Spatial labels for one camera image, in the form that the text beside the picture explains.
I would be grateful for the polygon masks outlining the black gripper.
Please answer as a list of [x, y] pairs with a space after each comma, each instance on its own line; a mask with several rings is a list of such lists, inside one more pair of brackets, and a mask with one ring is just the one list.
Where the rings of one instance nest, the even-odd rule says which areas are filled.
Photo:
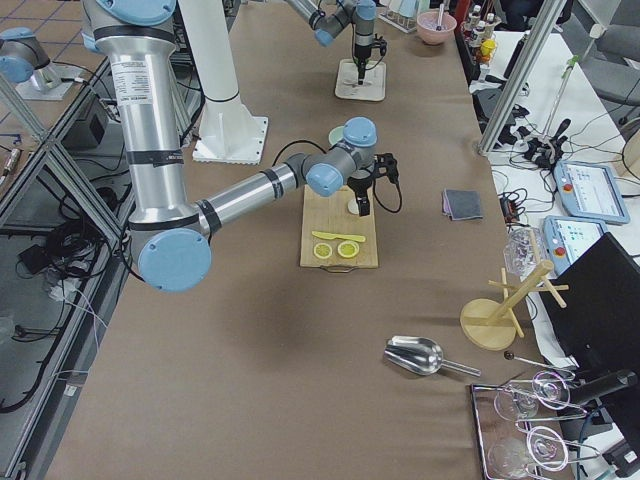
[[370, 214], [371, 203], [368, 197], [368, 190], [373, 184], [373, 173], [369, 170], [360, 169], [348, 178], [348, 187], [354, 192], [358, 215], [365, 217]]
[[370, 45], [353, 44], [353, 60], [357, 65], [357, 84], [363, 85], [365, 79], [365, 68], [370, 58]]

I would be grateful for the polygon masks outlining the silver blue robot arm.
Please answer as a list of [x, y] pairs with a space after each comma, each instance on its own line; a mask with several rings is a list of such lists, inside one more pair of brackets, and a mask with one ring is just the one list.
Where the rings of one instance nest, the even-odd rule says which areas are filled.
[[257, 163], [266, 135], [266, 119], [241, 102], [222, 4], [87, 1], [83, 9], [85, 43], [111, 66], [136, 203], [129, 219], [132, 257], [150, 286], [166, 292], [194, 287], [211, 266], [209, 238], [222, 226], [304, 184], [328, 197], [373, 165], [376, 127], [356, 117], [327, 153], [294, 155], [190, 202], [170, 65], [175, 14], [183, 19], [204, 95], [196, 156]]
[[374, 32], [376, 3], [370, 0], [337, 1], [334, 13], [327, 14], [320, 1], [288, 0], [287, 4], [310, 26], [322, 46], [329, 46], [348, 26], [353, 27], [352, 60], [357, 68], [357, 83], [362, 85], [374, 49], [386, 54], [386, 43]]

